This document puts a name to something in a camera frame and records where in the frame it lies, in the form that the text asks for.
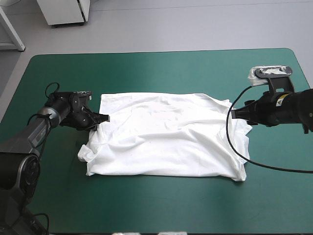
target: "yellow label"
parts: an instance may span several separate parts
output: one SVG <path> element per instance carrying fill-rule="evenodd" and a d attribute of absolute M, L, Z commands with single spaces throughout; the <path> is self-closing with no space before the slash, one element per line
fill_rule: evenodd
<path fill-rule="evenodd" d="M 288 96 L 289 94 L 284 94 L 281 97 L 278 98 L 277 102 L 276 102 L 276 107 L 278 106 L 282 106 L 283 100 L 286 96 Z"/>

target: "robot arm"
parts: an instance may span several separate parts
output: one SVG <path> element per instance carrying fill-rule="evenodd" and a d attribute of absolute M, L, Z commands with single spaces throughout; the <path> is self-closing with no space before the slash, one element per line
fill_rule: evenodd
<path fill-rule="evenodd" d="M 257 66 L 249 74 L 252 86 L 268 85 L 258 100 L 248 100 L 245 106 L 232 110 L 232 118 L 247 120 L 249 125 L 268 127 L 283 123 L 301 123 L 304 133 L 313 131 L 313 89 L 294 92 L 288 66 Z"/>
<path fill-rule="evenodd" d="M 46 95 L 48 101 L 34 115 L 37 118 L 0 144 L 0 233 L 36 235 L 47 232 L 25 206 L 35 192 L 40 159 L 50 130 L 58 125 L 96 130 L 100 123 L 110 121 L 109 115 L 94 113 L 88 108 L 91 92 L 58 92 L 60 85 L 57 86 L 55 92 Z"/>

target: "floor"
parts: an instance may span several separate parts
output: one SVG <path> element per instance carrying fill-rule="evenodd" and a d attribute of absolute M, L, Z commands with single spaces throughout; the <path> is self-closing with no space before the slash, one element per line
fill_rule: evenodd
<path fill-rule="evenodd" d="M 36 0 L 3 9 L 26 50 L 0 51 L 0 120 L 37 54 L 288 47 L 313 87 L 313 0 L 91 0 L 87 24 L 60 28 Z"/>

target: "green tabletop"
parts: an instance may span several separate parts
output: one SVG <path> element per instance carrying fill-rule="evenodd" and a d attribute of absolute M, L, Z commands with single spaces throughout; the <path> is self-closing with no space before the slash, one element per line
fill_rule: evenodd
<path fill-rule="evenodd" d="M 309 88 L 294 53 L 286 48 L 38 55 L 0 124 L 0 141 L 21 130 L 43 106 L 50 82 L 59 82 L 61 91 L 93 91 L 89 105 L 94 111 L 104 93 L 205 93 L 233 101 L 250 85 L 251 67 L 280 64 L 292 67 L 296 91 Z M 266 89 L 249 90 L 237 107 L 258 99 Z M 248 136 L 253 160 L 313 169 L 313 134 L 304 135 L 300 124 L 258 125 Z M 312 175 L 246 164 L 245 182 L 224 177 L 88 177 L 86 163 L 77 158 L 87 141 L 87 132 L 69 127 L 55 128 L 48 138 L 42 174 L 28 207 L 49 214 L 52 232 L 313 232 Z"/>

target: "white t-shirt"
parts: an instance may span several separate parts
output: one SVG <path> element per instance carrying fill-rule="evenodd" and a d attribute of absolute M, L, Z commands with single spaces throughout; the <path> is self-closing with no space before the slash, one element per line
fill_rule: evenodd
<path fill-rule="evenodd" d="M 230 148 L 231 103 L 205 94 L 103 94 L 100 113 L 111 121 L 91 131 L 78 153 L 87 175 L 225 176 L 244 181 L 245 160 Z M 229 119 L 235 148 L 249 158 L 242 119 Z"/>

